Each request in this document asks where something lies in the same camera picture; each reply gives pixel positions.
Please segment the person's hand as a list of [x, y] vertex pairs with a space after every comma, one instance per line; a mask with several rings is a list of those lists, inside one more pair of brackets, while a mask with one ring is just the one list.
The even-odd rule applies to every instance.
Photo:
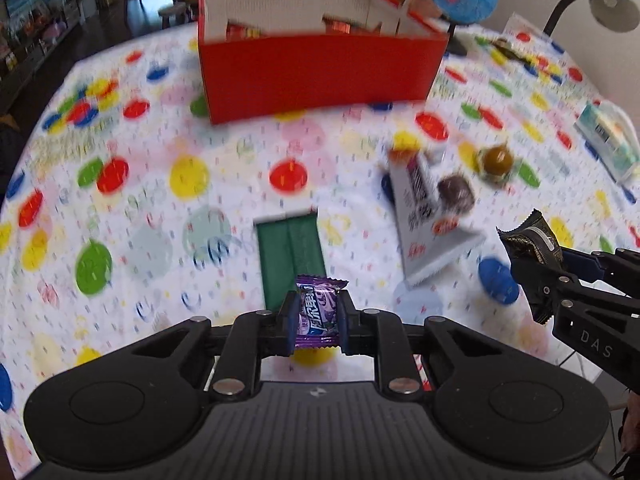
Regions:
[[640, 396], [629, 393], [626, 416], [620, 433], [620, 449], [623, 453], [634, 452], [640, 441]]

